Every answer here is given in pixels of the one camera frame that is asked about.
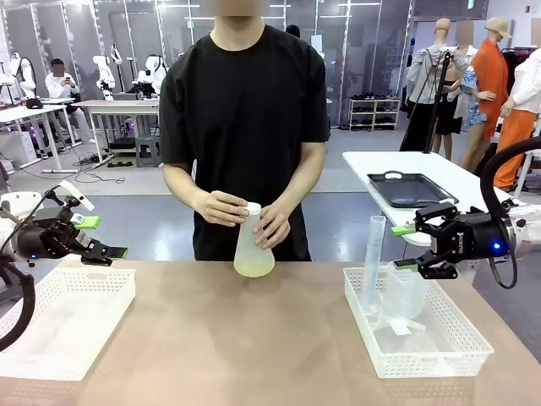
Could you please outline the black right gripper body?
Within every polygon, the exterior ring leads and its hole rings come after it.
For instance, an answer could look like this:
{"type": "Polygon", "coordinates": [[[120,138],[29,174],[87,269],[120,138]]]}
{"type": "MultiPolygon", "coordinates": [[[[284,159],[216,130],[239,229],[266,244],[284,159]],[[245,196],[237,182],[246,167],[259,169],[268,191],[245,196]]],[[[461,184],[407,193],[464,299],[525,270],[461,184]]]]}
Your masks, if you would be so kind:
{"type": "Polygon", "coordinates": [[[498,258],[511,252],[503,222],[483,212],[459,214],[443,221],[434,235],[434,253],[441,261],[498,258]]]}

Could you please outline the person's right hand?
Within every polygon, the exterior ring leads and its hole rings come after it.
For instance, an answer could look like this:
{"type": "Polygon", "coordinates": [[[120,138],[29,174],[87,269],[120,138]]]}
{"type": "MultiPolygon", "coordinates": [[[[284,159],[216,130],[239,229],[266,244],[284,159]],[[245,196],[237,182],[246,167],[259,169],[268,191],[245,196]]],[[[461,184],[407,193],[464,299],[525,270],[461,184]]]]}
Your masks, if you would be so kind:
{"type": "Polygon", "coordinates": [[[230,228],[244,223],[249,216],[246,200],[219,190],[199,191],[194,198],[193,208],[208,223],[230,228]]]}

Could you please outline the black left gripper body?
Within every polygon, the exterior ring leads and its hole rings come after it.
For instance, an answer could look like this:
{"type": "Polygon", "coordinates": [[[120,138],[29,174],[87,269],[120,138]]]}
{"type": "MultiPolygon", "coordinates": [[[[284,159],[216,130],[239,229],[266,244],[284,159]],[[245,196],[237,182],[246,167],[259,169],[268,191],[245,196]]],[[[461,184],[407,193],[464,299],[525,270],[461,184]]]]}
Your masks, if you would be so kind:
{"type": "Polygon", "coordinates": [[[14,253],[26,260],[61,259],[86,252],[90,238],[72,223],[67,206],[38,210],[15,234],[14,253]]]}

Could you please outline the person's left hand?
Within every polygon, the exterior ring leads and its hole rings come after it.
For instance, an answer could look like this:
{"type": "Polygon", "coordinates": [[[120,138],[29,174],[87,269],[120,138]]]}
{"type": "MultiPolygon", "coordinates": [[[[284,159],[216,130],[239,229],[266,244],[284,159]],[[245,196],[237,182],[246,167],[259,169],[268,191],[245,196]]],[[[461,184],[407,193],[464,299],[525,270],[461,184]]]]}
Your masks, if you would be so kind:
{"type": "Polygon", "coordinates": [[[283,208],[277,205],[264,207],[253,230],[255,244],[263,250],[273,249],[286,238],[290,230],[287,212],[283,208]]]}

